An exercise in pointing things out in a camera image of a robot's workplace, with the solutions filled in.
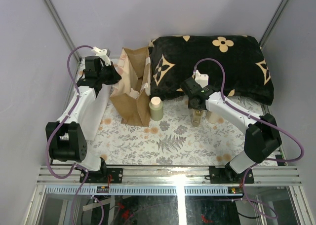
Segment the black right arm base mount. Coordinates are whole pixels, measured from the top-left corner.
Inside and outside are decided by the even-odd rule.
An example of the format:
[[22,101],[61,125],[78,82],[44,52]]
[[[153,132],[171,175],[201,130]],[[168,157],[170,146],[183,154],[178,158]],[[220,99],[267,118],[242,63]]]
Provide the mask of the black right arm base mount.
[[225,166],[209,166],[209,175],[205,176],[212,184],[254,184],[252,170],[236,173],[229,164]]

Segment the aluminium frame post left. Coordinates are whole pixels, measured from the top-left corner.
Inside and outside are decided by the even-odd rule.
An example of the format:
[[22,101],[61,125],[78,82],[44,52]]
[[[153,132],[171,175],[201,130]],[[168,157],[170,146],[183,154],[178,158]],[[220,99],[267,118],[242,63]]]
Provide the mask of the aluminium frame post left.
[[64,42],[66,43],[66,46],[69,48],[70,51],[72,51],[76,46],[74,45],[65,25],[63,24],[63,21],[60,18],[60,15],[58,14],[58,11],[55,8],[55,5],[53,4],[52,0],[42,0],[42,1],[45,7],[47,8],[52,20],[54,21],[57,29],[59,30]]

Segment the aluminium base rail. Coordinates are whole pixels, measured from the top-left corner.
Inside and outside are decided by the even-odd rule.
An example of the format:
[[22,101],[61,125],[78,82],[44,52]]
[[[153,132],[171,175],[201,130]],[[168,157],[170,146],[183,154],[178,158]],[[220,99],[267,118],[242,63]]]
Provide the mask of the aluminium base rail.
[[[210,174],[208,166],[110,166],[108,170],[119,169],[112,176],[126,186],[171,186],[181,183],[201,186],[213,183],[218,174]],[[37,185],[78,185],[82,172],[74,170],[66,179],[58,179],[42,166]],[[250,186],[301,186],[302,180],[294,166],[255,166],[246,176]]]

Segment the black floral plush pillow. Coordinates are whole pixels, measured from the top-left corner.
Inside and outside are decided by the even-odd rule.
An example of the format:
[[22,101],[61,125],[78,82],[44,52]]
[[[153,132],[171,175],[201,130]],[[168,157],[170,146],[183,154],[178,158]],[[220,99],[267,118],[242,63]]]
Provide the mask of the black floral plush pillow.
[[151,96],[171,100],[183,95],[181,83],[197,70],[208,75],[225,96],[242,96],[270,106],[274,100],[271,75],[256,38],[252,36],[166,36],[151,41]]

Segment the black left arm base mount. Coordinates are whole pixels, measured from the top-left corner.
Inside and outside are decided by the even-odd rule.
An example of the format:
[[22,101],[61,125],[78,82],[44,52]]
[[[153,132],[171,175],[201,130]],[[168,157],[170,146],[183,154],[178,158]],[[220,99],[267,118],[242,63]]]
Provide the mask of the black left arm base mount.
[[123,169],[108,167],[101,158],[101,167],[98,171],[89,171],[85,183],[100,184],[121,184],[123,179]]

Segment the beige bottle wooden cap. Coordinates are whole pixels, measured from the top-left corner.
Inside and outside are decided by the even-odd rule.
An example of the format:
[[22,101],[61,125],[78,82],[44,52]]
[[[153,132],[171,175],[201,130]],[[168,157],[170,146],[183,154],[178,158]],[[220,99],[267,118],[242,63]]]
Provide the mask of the beige bottle wooden cap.
[[220,115],[218,115],[215,112],[210,112],[210,111],[206,112],[206,119],[211,124],[217,123],[220,120],[220,118],[221,118]]

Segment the green bottle beige cap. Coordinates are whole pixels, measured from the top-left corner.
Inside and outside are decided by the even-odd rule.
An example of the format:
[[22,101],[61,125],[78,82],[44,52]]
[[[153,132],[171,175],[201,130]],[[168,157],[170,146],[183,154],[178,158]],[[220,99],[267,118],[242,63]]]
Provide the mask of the green bottle beige cap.
[[163,118],[163,102],[160,97],[153,97],[149,102],[150,115],[153,121],[160,121]]

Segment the aluminium frame post right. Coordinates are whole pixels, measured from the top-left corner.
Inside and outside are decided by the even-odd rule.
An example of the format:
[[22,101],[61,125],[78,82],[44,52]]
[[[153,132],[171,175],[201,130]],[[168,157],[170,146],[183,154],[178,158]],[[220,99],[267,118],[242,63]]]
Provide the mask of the aluminium frame post right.
[[280,20],[283,12],[285,11],[286,7],[290,3],[291,0],[281,0],[280,4],[278,5],[272,19],[270,20],[262,38],[260,39],[259,45],[261,48],[264,48],[270,35],[274,31],[278,21]]

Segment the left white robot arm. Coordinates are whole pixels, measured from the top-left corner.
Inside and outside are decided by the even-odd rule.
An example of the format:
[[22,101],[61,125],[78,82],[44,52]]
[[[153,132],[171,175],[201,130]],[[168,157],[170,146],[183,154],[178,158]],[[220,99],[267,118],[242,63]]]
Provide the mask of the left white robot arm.
[[79,164],[91,171],[92,179],[98,183],[107,179],[108,170],[102,167],[102,159],[89,151],[87,142],[94,140],[111,86],[120,79],[107,55],[87,56],[83,75],[76,81],[74,96],[65,112],[45,128],[49,157]]

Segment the brown canvas bag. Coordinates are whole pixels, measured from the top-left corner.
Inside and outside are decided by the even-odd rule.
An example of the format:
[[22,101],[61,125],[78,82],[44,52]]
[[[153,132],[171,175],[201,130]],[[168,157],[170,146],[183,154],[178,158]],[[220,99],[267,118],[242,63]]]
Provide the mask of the brown canvas bag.
[[[148,127],[150,123],[150,82],[151,61],[147,47],[132,50],[123,48],[116,64],[121,80],[113,85],[110,100],[122,117],[122,123],[132,126]],[[133,88],[139,97],[129,96]]]

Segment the aluminium frame post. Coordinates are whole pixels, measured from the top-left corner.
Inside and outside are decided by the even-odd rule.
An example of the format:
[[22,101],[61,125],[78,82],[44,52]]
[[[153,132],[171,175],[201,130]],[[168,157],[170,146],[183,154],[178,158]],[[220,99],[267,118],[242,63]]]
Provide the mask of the aluminium frame post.
[[69,48],[70,51],[72,51],[76,46],[74,45],[65,25],[63,24],[63,21],[60,18],[60,15],[58,14],[58,11],[55,8],[55,5],[53,4],[52,0],[42,0],[42,1],[45,7],[47,8],[52,20],[54,21],[57,29],[59,30],[64,42],[66,43],[66,46]]
[[280,20],[283,12],[285,11],[286,7],[290,3],[291,0],[281,0],[280,4],[278,5],[272,19],[270,20],[262,38],[260,39],[259,45],[261,48],[264,48],[270,35],[274,31],[278,21]]

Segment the small white bottle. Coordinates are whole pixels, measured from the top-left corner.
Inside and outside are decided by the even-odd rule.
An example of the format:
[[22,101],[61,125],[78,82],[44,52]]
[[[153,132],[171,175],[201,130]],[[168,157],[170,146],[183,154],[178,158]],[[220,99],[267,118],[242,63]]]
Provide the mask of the small white bottle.
[[129,93],[129,96],[130,97],[132,97],[132,98],[134,98],[134,99],[137,99],[138,97],[139,97],[139,92],[138,91],[136,91],[136,90],[134,90],[133,88],[131,88],[131,90],[130,90],[130,93]]

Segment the floral patterned table mat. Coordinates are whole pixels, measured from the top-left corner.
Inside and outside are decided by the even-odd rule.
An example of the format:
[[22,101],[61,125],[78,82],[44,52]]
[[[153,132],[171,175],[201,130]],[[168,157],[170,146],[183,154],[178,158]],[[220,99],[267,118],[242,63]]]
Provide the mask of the floral patterned table mat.
[[243,150],[244,135],[223,118],[215,123],[202,117],[192,125],[188,98],[163,102],[163,118],[148,127],[126,125],[108,102],[89,151],[107,164],[225,165]]

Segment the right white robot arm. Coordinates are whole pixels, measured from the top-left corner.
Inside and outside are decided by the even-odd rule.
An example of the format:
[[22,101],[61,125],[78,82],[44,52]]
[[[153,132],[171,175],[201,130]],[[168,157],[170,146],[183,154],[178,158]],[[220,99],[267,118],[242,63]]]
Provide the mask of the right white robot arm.
[[281,146],[279,131],[270,126],[277,125],[271,114],[260,116],[250,112],[210,85],[202,88],[192,77],[181,83],[181,88],[189,98],[189,108],[216,113],[245,135],[243,151],[225,166],[229,182],[238,182],[247,168],[263,162]]

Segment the clear amber pump bottle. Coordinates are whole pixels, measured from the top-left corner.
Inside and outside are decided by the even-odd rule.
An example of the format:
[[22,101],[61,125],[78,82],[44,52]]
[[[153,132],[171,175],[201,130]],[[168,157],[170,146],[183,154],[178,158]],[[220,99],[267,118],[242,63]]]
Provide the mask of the clear amber pump bottle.
[[198,127],[204,114],[204,110],[192,109],[192,125]]

